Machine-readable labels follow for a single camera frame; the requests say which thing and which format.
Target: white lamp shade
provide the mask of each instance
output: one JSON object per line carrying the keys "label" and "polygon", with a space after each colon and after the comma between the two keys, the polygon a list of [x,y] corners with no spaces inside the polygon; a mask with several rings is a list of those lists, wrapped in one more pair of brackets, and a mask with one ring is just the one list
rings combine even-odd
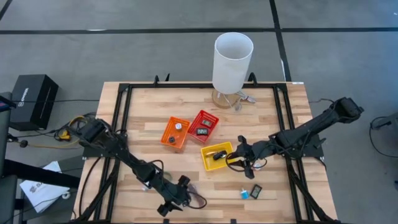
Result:
{"label": "white lamp shade", "polygon": [[249,37],[237,32],[220,35],[215,42],[213,86],[220,93],[242,89],[254,49]]}

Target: small plastic basket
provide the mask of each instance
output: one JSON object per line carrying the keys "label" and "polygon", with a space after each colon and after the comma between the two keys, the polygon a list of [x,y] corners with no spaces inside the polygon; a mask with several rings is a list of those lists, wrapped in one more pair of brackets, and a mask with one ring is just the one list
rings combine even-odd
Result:
{"label": "small plastic basket", "polygon": [[[205,125],[202,125],[202,121],[207,120],[212,122],[211,127],[207,127]],[[188,134],[192,135],[194,138],[197,140],[205,143],[207,139],[210,137],[210,134],[213,132],[213,130],[216,128],[216,125],[218,123],[218,118],[212,114],[207,113],[204,110],[199,111],[197,117],[193,120],[191,127],[188,130]],[[209,130],[208,135],[197,135],[197,128],[206,128]]]}
{"label": "small plastic basket", "polygon": [[[180,123],[182,125],[182,130],[177,131],[175,129],[175,125]],[[184,144],[185,138],[187,137],[188,129],[190,122],[180,118],[170,117],[169,122],[167,123],[166,129],[162,136],[162,144],[176,147],[177,149],[181,149]],[[175,143],[172,144],[169,142],[169,137],[175,138]]]}
{"label": "small plastic basket", "polygon": [[206,171],[211,171],[219,168],[226,167],[225,157],[213,159],[214,153],[221,152],[225,150],[227,155],[233,152],[232,144],[230,142],[224,142],[214,146],[207,146],[200,149],[201,157],[203,159],[203,164],[205,165]]}

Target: black case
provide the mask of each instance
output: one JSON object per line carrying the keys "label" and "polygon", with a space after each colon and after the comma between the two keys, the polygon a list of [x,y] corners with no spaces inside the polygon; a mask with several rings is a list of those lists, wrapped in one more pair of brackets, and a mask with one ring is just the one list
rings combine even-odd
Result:
{"label": "black case", "polygon": [[46,129],[57,91],[58,85],[47,75],[20,75],[12,91],[17,106],[11,111],[10,127],[18,131]]}

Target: concrete floor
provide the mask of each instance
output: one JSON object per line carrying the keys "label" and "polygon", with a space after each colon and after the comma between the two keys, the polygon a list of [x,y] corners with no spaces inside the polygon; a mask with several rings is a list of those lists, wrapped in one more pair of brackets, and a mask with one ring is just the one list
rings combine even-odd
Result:
{"label": "concrete floor", "polygon": [[[5,3],[0,0],[0,7]],[[277,0],[282,28],[398,27],[393,0]],[[13,0],[0,30],[138,29],[179,27],[273,27],[268,0]],[[60,85],[57,99],[98,99],[105,81],[211,80],[213,42],[219,34],[0,35],[0,91],[18,75],[46,73]],[[255,46],[249,71],[260,81],[284,81],[274,33],[248,33]],[[396,223],[397,159],[370,145],[369,122],[398,111],[398,33],[284,33],[293,81],[305,82],[310,100],[352,97],[361,119],[322,132],[328,178],[339,219],[348,223]],[[326,103],[312,104],[314,115]],[[95,111],[97,103],[57,103],[49,129]],[[396,130],[374,132],[385,153],[398,155]],[[47,137],[31,142],[56,144]],[[44,165],[81,155],[81,150],[21,149],[7,158]],[[64,222],[70,211],[32,220]]]}

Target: wooden table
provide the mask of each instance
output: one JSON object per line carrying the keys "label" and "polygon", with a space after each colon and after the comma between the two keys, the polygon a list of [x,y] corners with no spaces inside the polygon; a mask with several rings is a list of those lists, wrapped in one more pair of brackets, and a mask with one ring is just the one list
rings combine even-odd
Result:
{"label": "wooden table", "polygon": [[[118,82],[106,82],[99,101],[97,116],[108,123],[112,122],[118,86]],[[302,83],[287,83],[287,87],[294,122],[298,126],[312,118],[307,94]],[[227,167],[207,172],[200,155],[202,147],[226,141],[231,142],[236,148],[237,136],[240,134],[247,138],[249,144],[252,144],[255,141],[265,140],[268,135],[280,131],[272,89],[244,89],[245,93],[256,98],[257,103],[244,102],[242,110],[238,113],[232,109],[217,108],[211,101],[211,91],[212,89],[197,88],[133,89],[127,124],[130,152],[146,161],[162,159],[165,171],[172,174],[173,182],[176,183],[181,175],[188,176],[196,185],[198,193],[208,201],[204,209],[184,208],[183,212],[170,212],[166,218],[170,219],[170,222],[196,223],[229,223],[232,218],[237,219],[238,223],[295,222],[286,163],[283,157],[268,157],[268,164],[260,171],[256,171],[256,178],[250,180],[245,178],[243,173],[233,172]],[[285,126],[289,127],[283,100],[281,105]],[[206,110],[220,119],[217,129],[205,145],[199,144],[188,136],[184,153],[177,154],[174,153],[173,148],[160,143],[170,116],[193,121],[200,110]],[[122,113],[123,106],[119,114],[119,124]],[[76,198],[80,198],[81,186],[94,161],[95,158],[91,158],[85,162]],[[103,161],[102,158],[90,175],[83,197],[83,209],[98,192]],[[337,218],[325,168],[312,158],[303,158],[303,163],[310,193],[326,214]],[[242,200],[241,188],[250,191],[254,184],[262,187],[259,198]],[[302,196],[300,193],[299,195],[302,216],[306,218]],[[102,218],[105,217],[107,201],[108,195],[104,197]],[[164,218],[157,213],[156,209],[163,202],[163,198],[155,190],[144,192],[142,184],[136,180],[131,169],[124,164],[121,165],[114,201],[113,223],[161,223]],[[78,200],[75,202],[75,211],[78,211]]]}

